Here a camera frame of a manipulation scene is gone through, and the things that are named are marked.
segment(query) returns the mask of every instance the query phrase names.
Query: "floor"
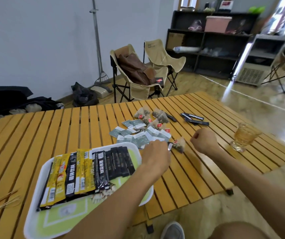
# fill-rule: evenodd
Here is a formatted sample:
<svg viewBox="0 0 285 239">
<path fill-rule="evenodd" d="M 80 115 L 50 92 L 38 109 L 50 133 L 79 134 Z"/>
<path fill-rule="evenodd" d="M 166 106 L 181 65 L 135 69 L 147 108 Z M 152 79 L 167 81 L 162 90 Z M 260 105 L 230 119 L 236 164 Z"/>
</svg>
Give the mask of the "floor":
<svg viewBox="0 0 285 239">
<path fill-rule="evenodd" d="M 205 91 L 285 143 L 285 94 L 281 93 L 277 81 L 256 88 L 183 72 L 179 73 L 176 81 L 178 90 L 172 89 L 169 96 Z M 125 81 L 119 79 L 117 83 L 124 85 Z M 168 92 L 169 86 L 169 82 L 165 84 L 164 94 Z M 120 102 L 119 92 L 116 92 L 116 97 L 117 102 Z M 111 94 L 99 102 L 113 103 L 114 96 Z M 285 188 L 285 166 L 264 176 Z M 173 220 L 183 226 L 186 238 L 206 239 L 217 225 L 229 221 L 252 223 L 270 238 L 279 238 L 238 188 L 234 188 L 233 196 L 217 194 L 153 219 L 155 232 L 151 235 L 146 233 L 145 225 L 141 224 L 129 228 L 124 238 L 160 238 L 164 226 Z"/>
</svg>

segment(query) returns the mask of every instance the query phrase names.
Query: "hand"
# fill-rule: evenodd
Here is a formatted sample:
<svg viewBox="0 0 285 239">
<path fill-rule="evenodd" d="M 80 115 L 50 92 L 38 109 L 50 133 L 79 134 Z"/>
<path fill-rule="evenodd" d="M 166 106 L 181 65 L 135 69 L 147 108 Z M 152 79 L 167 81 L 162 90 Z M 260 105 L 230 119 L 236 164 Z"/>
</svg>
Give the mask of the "hand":
<svg viewBox="0 0 285 239">
<path fill-rule="evenodd" d="M 220 150 L 215 133 L 209 128 L 201 128 L 190 139 L 194 148 L 207 156 Z"/>
<path fill-rule="evenodd" d="M 157 181 L 164 172 L 169 168 L 170 152 L 168 144 L 165 141 L 151 141 L 145 146 L 142 153 L 141 167 L 146 169 L 153 181 Z"/>
</svg>

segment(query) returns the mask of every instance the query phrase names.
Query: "gray sneaker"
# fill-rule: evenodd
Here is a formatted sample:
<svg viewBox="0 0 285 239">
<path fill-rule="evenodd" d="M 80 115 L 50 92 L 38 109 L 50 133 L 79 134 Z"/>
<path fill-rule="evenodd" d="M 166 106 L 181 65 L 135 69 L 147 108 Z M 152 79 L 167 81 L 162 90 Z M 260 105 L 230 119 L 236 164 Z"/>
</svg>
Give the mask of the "gray sneaker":
<svg viewBox="0 0 285 239">
<path fill-rule="evenodd" d="M 181 225 L 176 222 L 170 222 L 164 227 L 160 239 L 185 239 L 185 234 Z"/>
</svg>

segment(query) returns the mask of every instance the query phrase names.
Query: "plastic tray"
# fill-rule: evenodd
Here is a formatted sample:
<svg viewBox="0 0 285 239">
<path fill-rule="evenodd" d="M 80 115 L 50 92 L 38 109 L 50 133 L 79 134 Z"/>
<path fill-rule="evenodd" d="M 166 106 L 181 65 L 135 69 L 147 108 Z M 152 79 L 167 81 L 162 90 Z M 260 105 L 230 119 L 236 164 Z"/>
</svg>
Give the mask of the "plastic tray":
<svg viewBox="0 0 285 239">
<path fill-rule="evenodd" d="M 141 164 L 141 156 L 136 145 L 130 142 L 122 142 L 100 148 L 94 148 L 91 152 L 108 151 L 114 147 L 127 147 L 135 169 Z M 27 239 L 52 239 L 68 233 L 82 218 L 88 215 L 100 203 L 93 204 L 88 196 L 78 198 L 67 203 L 53 206 L 50 210 L 37 212 L 37 204 L 42 195 L 51 163 L 54 158 L 48 160 L 41 168 L 40 175 L 34 190 L 32 202 L 24 225 L 24 236 Z M 116 178 L 111 182 L 119 188 L 128 177 Z M 146 204 L 154 193 L 154 187 L 148 190 L 140 205 Z"/>
</svg>

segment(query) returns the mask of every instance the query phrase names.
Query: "person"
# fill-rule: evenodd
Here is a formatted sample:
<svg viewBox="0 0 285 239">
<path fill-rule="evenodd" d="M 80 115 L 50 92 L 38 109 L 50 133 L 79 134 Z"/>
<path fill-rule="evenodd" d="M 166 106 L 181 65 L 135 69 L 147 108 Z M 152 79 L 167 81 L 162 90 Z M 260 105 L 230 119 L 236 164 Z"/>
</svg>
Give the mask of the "person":
<svg viewBox="0 0 285 239">
<path fill-rule="evenodd" d="M 285 190 L 250 170 L 226 153 L 209 128 L 196 131 L 190 140 L 196 150 L 213 162 L 240 188 L 275 232 L 285 239 Z M 150 142 L 143 151 L 142 164 L 135 173 L 108 199 L 84 217 L 65 239 L 102 238 L 121 239 L 142 198 L 169 168 L 170 152 L 166 142 Z M 168 224 L 161 239 L 184 239 L 177 222 Z M 210 239 L 267 239 L 264 232 L 245 222 L 217 226 Z"/>
</svg>

